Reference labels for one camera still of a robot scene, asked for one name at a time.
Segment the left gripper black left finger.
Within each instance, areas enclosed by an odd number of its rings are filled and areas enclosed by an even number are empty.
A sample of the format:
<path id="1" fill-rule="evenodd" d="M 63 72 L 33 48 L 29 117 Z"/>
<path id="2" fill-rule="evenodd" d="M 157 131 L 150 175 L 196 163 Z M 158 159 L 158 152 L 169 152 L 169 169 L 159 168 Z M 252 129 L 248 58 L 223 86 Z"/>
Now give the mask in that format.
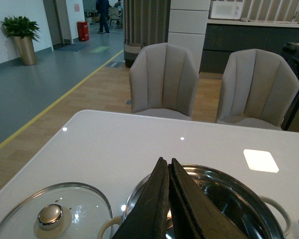
<path id="1" fill-rule="evenodd" d="M 169 211 L 169 169 L 160 157 L 137 200 L 114 239 L 164 239 Z"/>

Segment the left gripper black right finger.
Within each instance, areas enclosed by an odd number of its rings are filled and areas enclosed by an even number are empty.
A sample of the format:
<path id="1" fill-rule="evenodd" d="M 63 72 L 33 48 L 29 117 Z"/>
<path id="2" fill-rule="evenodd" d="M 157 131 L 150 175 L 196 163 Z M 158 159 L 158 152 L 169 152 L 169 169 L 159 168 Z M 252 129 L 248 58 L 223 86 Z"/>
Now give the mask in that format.
<path id="1" fill-rule="evenodd" d="M 245 239 L 173 158 L 169 169 L 169 202 L 177 239 Z"/>

